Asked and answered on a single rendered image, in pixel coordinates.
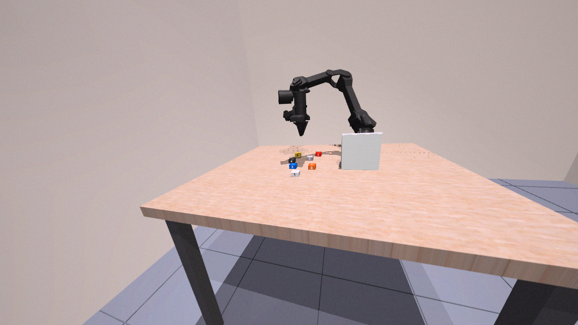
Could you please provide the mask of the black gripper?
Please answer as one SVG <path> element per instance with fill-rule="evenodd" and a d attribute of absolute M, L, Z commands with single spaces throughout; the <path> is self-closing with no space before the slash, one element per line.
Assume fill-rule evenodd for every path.
<path fill-rule="evenodd" d="M 306 114 L 306 108 L 306 102 L 295 103 L 294 109 L 296 115 L 290 117 L 290 122 L 296 122 L 294 124 L 297 126 L 300 136 L 304 134 L 306 126 L 309 122 L 306 120 L 310 120 L 310 116 Z"/>

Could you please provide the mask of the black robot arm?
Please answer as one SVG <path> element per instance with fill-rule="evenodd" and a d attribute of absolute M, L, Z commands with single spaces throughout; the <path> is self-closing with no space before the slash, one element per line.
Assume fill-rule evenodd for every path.
<path fill-rule="evenodd" d="M 334 75 L 339 75 L 338 82 L 335 83 L 331 77 Z M 291 104 L 306 102 L 306 93 L 309 93 L 308 88 L 320 85 L 322 83 L 330 83 L 332 87 L 337 88 L 339 91 L 343 92 L 345 101 L 347 102 L 348 108 L 350 110 L 350 117 L 348 122 L 350 127 L 353 128 L 355 133 L 364 132 L 374 132 L 374 127 L 376 122 L 369 117 L 367 111 L 361 109 L 359 101 L 354 93 L 352 87 L 352 74 L 345 70 L 327 70 L 310 77 L 295 77 L 292 80 L 289 90 L 278 90 L 279 104 Z"/>

